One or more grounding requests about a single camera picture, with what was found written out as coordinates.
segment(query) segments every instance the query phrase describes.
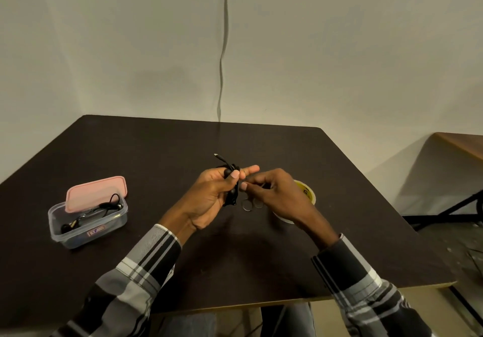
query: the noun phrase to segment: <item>white cable on wall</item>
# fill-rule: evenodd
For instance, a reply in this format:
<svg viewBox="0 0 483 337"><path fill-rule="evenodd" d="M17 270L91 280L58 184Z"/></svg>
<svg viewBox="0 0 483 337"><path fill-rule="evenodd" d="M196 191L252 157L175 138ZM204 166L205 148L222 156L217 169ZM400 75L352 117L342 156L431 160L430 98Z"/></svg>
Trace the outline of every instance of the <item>white cable on wall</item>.
<svg viewBox="0 0 483 337"><path fill-rule="evenodd" d="M218 116L218 122L221 122L221 95L223 93L223 56L225 56L226 45L228 43L228 0L225 0L223 7L223 47L220 55L220 95L218 97L218 107L216 108L216 114Z"/></svg>

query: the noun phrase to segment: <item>person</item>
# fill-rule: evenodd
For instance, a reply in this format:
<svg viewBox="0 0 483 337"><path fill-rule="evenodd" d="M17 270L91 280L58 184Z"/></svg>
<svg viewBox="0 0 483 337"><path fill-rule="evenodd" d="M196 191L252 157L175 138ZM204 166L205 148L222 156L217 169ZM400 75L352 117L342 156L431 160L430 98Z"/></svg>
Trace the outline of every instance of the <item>person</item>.
<svg viewBox="0 0 483 337"><path fill-rule="evenodd" d="M244 179L241 191L292 220L317 245L320 252L312 258L313 265L338 304L350 335L434 335L397 288L377 275L347 237L332 229L292 176L282 169L258 173L257 165L234 170L226 179L223 171L205 170L117 267L96 281L80 312L52 335L121 337L146 333L151 304L156 296L163 297L162 286L182 246L213 221L226 192ZM271 188L262 188L264 183L270 183ZM210 314L172 317L163 323L159 335L214 336L213 318ZM307 303L262 308L262 318L262 336L315 336Z"/></svg>

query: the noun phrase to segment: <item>yellow label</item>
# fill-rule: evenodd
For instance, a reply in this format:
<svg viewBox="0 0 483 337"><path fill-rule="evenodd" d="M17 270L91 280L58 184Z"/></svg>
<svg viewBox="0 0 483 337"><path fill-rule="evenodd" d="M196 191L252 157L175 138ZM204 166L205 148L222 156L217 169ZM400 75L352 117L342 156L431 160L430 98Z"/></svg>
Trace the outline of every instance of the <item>yellow label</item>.
<svg viewBox="0 0 483 337"><path fill-rule="evenodd" d="M312 194L309 191L309 189L299 182L295 182L295 184L297 186L299 186L299 188L305 193L305 196L307 196L309 198L310 202L312 202Z"/></svg>

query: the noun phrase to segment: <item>person's left hand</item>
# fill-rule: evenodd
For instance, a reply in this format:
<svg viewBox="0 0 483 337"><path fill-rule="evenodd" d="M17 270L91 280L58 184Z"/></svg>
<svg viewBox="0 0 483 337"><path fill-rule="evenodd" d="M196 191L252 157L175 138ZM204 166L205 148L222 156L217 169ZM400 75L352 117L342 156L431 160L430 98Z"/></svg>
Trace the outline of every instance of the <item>person's left hand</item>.
<svg viewBox="0 0 483 337"><path fill-rule="evenodd" d="M208 226L225 203L226 192L235 187L239 180L258 172L260 167L252 165L240 171L234 170L224 179L225 169L222 167L205 170L168 212L174 211L187 216L197 229Z"/></svg>

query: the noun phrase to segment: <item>shirt sleeve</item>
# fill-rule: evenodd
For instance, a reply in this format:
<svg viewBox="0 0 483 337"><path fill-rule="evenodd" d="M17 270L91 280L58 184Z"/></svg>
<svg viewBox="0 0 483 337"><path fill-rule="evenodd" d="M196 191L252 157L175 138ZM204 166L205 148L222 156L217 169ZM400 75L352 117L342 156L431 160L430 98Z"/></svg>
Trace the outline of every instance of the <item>shirt sleeve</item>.
<svg viewBox="0 0 483 337"><path fill-rule="evenodd" d="M435 336L399 290L381 279L344 235L312 262L351 336Z"/></svg>
<svg viewBox="0 0 483 337"><path fill-rule="evenodd" d="M172 275L180 253L176 236L156 224L115 269L96 281L81 311L52 336L141 335L151 304Z"/></svg>

